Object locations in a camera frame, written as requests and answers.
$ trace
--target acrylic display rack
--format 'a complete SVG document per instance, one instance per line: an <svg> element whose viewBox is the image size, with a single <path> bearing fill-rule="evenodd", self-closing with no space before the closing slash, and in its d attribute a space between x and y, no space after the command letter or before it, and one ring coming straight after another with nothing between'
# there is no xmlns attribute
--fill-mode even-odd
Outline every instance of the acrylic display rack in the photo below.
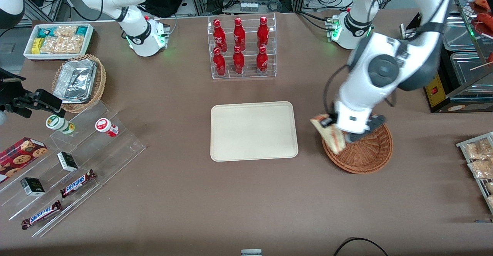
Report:
<svg viewBox="0 0 493 256"><path fill-rule="evenodd" d="M265 75L260 76L257 74L257 30L260 25L260 17L267 17L267 26L269 27L269 44L266 46L266 54L269 57L267 61L267 72ZM213 49L215 47L214 42L214 26L212 22L214 19L219 19L221 21L221 27L226 33L226 43L228 45L228 50L222 55L226 61L226 75L224 77L219 77L214 68L213 62ZM245 56L245 71L242 75L238 75L234 71L233 64L233 47L235 46L233 31L235 29L235 22L229 16L215 16L208 18L207 26L207 36L209 42L209 57L211 58L211 74L213 79L240 79L240 78L262 78L262 77L276 77L277 75L277 47L276 47L276 15L275 14L262 14L262 15L241 15L241 22L243 28L245 28L246 36L246 49L243 51Z"/></svg>
<svg viewBox="0 0 493 256"><path fill-rule="evenodd" d="M119 133L116 137L111 138L95 130L96 121L103 117L118 126ZM0 205L6 214L2 218L18 223L19 230L24 219L60 200L63 207L61 212L51 214L47 219L23 230L32 237L46 234L146 148L125 128L116 112L101 101L79 113L71 122L75 124L73 133L53 133L43 141L48 149L44 156L0 185ZM79 167L77 171L68 172L62 169L57 158L60 151L72 154ZM62 198L60 190L91 169L97 177L66 198ZM24 177L38 178L46 193L39 197L26 195L20 183Z"/></svg>

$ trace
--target metal container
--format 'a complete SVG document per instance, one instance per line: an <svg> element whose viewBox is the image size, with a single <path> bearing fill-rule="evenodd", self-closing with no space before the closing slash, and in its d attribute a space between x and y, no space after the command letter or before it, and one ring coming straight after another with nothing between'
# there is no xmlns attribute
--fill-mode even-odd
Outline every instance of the metal container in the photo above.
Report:
<svg viewBox="0 0 493 256"><path fill-rule="evenodd" d="M460 15L451 15L445 23L443 45L451 52L475 51L471 36Z"/></svg>
<svg viewBox="0 0 493 256"><path fill-rule="evenodd" d="M450 61L454 66L454 71L457 75L457 79L460 84L477 80L477 76L484 73L485 68L491 69L493 72L493 66L485 66L470 71L481 64L478 53L476 52L456 52L450 56ZM493 93L493 73L488 74L486 77L478 80L471 87L466 89L470 93Z"/></svg>

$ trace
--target brown tablecloth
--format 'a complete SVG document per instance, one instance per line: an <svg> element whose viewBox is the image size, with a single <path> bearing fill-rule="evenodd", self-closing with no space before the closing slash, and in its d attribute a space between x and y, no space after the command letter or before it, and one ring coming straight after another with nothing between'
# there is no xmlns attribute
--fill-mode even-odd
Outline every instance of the brown tablecloth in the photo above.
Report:
<svg viewBox="0 0 493 256"><path fill-rule="evenodd" d="M376 31L397 36L415 13L382 10ZM473 223L488 208L455 147L493 131L491 114L433 115L423 91L398 91L396 108L375 108L392 131L391 161L375 174L348 174L328 159L309 118L322 112L325 81L349 51L295 14L277 18L278 77L236 82L211 79L205 17L179 19L169 48L149 58L129 49L117 23L94 23L91 52L107 72L102 99L149 147L42 238L3 214L0 254L231 256L261 248L266 256L327 255L360 236L391 255L491 255L493 224ZM26 61L24 87L51 89L59 65ZM211 160L214 105L284 100L294 106L298 156ZM0 149L24 136L48 137L47 116L9 114ZM352 244L345 255L358 251L377 254Z"/></svg>

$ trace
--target red bottle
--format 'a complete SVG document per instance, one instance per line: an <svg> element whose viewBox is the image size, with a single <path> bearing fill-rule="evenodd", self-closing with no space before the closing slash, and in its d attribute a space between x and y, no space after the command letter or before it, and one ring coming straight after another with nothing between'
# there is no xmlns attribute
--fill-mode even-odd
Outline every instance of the red bottle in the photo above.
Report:
<svg viewBox="0 0 493 256"><path fill-rule="evenodd" d="M241 53L239 45L234 47L235 54L233 54L233 62L235 63L235 72L238 75L242 75L245 70L245 57Z"/></svg>
<svg viewBox="0 0 493 256"><path fill-rule="evenodd" d="M257 31L257 46L267 46L269 43L269 27L267 27L267 17L260 17L260 26Z"/></svg>
<svg viewBox="0 0 493 256"><path fill-rule="evenodd" d="M224 61L224 57L218 47L214 47L213 52L213 61L216 73L219 77L224 77L226 75L226 62Z"/></svg>
<svg viewBox="0 0 493 256"><path fill-rule="evenodd" d="M221 52L226 52L228 50L228 45L226 44L226 34L221 27L221 22L218 19L213 21L214 24L214 42L216 47L221 49Z"/></svg>
<svg viewBox="0 0 493 256"><path fill-rule="evenodd" d="M233 31L233 35L235 37L235 45L238 45L241 51L246 49L247 41L245 38L245 29L241 24L241 18L235 18L235 30Z"/></svg>
<svg viewBox="0 0 493 256"><path fill-rule="evenodd" d="M265 46L258 49L257 55L257 74L263 76L267 73L267 61L269 57L265 53Z"/></svg>

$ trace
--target wicker basket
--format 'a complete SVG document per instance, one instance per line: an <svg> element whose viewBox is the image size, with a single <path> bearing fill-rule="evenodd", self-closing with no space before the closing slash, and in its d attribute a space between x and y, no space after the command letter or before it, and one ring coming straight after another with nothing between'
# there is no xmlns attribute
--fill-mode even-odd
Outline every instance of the wicker basket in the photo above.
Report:
<svg viewBox="0 0 493 256"><path fill-rule="evenodd" d="M89 107L91 104L97 102L101 99L102 93L104 91L104 84L106 83L106 71L104 70L104 66L102 66L101 61L97 59L97 57L91 54L85 54L84 56L76 56L69 61L82 61L83 59L91 59L97 63L97 71L96 78L94 80L94 86L92 91L92 98L89 102L85 104L62 104L62 108L68 112L79 113L83 111L85 108ZM51 91L55 91L55 86L58 82L58 76L60 75L60 71L62 67L58 68L58 72L55 75L55 79L51 84Z"/></svg>
<svg viewBox="0 0 493 256"><path fill-rule="evenodd" d="M391 132L385 124L361 140L348 143L338 155L330 150L323 138L322 144L329 158L337 166L356 174L369 174L380 170L391 159L394 148Z"/></svg>

